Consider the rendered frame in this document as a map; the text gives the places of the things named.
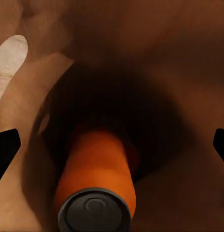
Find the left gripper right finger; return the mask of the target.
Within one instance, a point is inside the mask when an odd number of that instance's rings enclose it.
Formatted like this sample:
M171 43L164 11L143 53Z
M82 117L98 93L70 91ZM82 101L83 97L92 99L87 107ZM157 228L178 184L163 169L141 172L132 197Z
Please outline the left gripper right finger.
M224 129L216 130L213 146L224 161Z

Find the trash can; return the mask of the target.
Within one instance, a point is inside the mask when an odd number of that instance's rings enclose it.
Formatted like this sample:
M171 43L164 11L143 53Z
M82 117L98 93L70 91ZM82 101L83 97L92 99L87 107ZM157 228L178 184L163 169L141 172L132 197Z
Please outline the trash can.
M0 98L21 147L0 232L60 232L56 144L81 117L141 152L128 232L224 232L224 0L0 0L0 46L26 58Z

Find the can of soda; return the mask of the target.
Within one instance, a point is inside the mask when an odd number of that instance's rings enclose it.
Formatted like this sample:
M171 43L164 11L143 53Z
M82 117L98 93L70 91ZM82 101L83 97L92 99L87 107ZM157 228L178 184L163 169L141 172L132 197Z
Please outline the can of soda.
M57 141L55 147L57 157L66 161L70 152L71 144L77 135L84 130L91 128L98 128L98 126L87 120L84 120L81 117L70 119ZM134 179L140 167L141 152L137 150L132 142L129 142L123 138L121 138L121 140L126 151L126 160L129 168L130 178Z
M100 126L78 134L54 195L60 232L128 232L132 180L119 135Z

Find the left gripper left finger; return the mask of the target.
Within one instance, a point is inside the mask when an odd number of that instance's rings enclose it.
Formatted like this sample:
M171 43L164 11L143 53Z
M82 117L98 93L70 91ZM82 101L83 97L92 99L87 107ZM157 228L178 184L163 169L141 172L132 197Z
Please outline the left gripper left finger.
M0 132L0 180L21 147L17 129Z

